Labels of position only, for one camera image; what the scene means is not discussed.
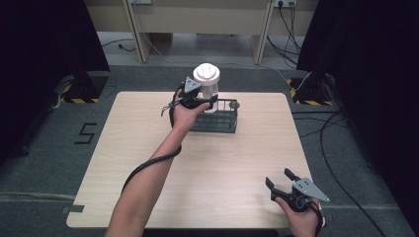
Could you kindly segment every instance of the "yellow black warning tape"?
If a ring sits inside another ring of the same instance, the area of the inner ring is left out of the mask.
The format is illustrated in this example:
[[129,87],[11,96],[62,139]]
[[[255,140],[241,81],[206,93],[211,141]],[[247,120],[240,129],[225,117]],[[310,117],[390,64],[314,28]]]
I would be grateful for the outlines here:
[[70,91],[71,84],[64,88],[61,95],[61,103],[74,103],[74,104],[85,104],[85,103],[98,103],[99,98],[69,98],[68,92]]
[[[291,86],[292,79],[288,79],[287,82]],[[323,95],[314,98],[310,98],[307,94],[300,92],[299,90],[296,91],[295,88],[290,89],[291,97],[293,98],[293,102],[298,105],[310,105],[310,106],[332,106],[333,103],[330,99],[328,99],[327,92],[324,91]]]

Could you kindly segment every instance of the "wire rack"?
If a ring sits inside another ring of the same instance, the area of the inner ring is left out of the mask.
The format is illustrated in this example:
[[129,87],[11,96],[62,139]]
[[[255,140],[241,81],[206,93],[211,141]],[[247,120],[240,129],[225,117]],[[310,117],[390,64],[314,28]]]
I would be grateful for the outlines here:
[[239,107],[237,100],[218,99],[218,110],[199,114],[191,131],[235,133]]

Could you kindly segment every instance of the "gray mat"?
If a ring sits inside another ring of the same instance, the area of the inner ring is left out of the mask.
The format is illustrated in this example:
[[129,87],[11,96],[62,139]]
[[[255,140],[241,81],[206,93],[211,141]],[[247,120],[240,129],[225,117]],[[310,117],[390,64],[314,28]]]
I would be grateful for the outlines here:
[[[98,104],[61,104],[52,111],[29,145],[29,156],[8,159],[0,168],[0,192],[3,193],[0,195],[1,235],[103,236],[104,230],[67,227],[66,214],[62,210],[71,205],[77,194],[116,94],[120,91],[173,91],[186,76],[192,75],[193,69],[113,66],[111,73],[105,73],[109,80]],[[323,204],[328,226],[320,236],[379,236],[371,222],[333,180],[322,157],[318,130],[332,114],[298,114],[334,112],[339,107],[295,105],[287,83],[271,69],[220,67],[220,70],[219,91],[287,95],[313,181],[331,199],[330,203]],[[286,78],[304,75],[298,71],[283,72]],[[369,166],[344,115],[336,116],[333,121],[336,123],[324,129],[323,147],[327,162],[342,186],[365,207],[387,236],[414,236],[385,183]],[[85,132],[95,133],[92,141],[90,144],[74,144],[75,141],[88,140],[88,137],[79,135],[86,122],[96,124],[85,129]],[[50,194],[50,197],[5,196],[4,193]],[[65,199],[56,200],[56,195],[64,195]],[[216,236],[239,234],[217,233]],[[164,236],[168,232],[147,234]]]

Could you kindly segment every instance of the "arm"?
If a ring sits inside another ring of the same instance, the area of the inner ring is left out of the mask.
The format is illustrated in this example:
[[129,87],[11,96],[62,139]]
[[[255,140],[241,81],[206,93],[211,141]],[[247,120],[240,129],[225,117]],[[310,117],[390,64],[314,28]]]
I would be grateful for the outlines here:
[[290,229],[295,237],[314,237],[318,219],[312,209],[305,212],[295,212],[282,198],[277,197],[275,201],[283,209],[290,222]]
[[[197,115],[209,107],[188,110],[178,105],[174,126],[150,159],[173,153],[182,143]],[[126,185],[115,206],[106,236],[141,236],[163,189],[173,158],[155,163],[137,173]]]

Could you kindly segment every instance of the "hand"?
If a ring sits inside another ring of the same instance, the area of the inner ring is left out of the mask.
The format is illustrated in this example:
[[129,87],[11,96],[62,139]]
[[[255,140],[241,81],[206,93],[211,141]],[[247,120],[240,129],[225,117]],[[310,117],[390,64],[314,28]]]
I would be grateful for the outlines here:
[[[182,90],[179,90],[176,99],[179,98],[179,95],[182,93]],[[192,126],[195,124],[197,116],[208,109],[210,103],[205,103],[199,105],[198,107],[189,110],[183,107],[181,104],[177,104],[173,114],[174,126],[173,128],[179,128],[181,130],[189,131]]]
[[[315,235],[318,219],[312,209],[309,208],[305,212],[295,212],[282,198],[277,197],[275,201],[286,213],[290,222],[291,232],[295,237],[313,237]],[[318,205],[319,201],[317,199],[313,201]]]

